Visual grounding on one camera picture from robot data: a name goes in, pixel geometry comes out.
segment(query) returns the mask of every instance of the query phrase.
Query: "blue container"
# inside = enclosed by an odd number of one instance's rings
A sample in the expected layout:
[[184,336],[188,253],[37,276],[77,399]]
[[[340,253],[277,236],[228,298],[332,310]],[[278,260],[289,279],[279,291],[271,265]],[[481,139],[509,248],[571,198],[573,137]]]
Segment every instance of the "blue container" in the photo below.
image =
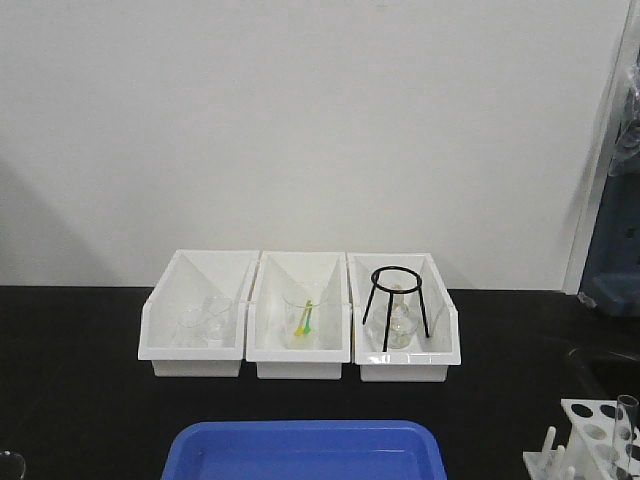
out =
[[197,423],[162,480],[446,480],[435,438],[407,421]]

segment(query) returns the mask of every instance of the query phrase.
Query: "white test tube rack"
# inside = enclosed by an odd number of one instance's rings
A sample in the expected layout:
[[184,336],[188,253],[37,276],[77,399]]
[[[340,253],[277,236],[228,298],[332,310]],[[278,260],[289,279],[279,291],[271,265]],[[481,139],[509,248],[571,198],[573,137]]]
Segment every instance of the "white test tube rack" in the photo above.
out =
[[[610,472],[615,423],[615,401],[562,399],[571,421],[566,448],[553,449],[556,429],[547,430],[541,452],[524,452],[522,457],[532,480],[617,480]],[[629,473],[640,474],[638,429],[633,436]]]

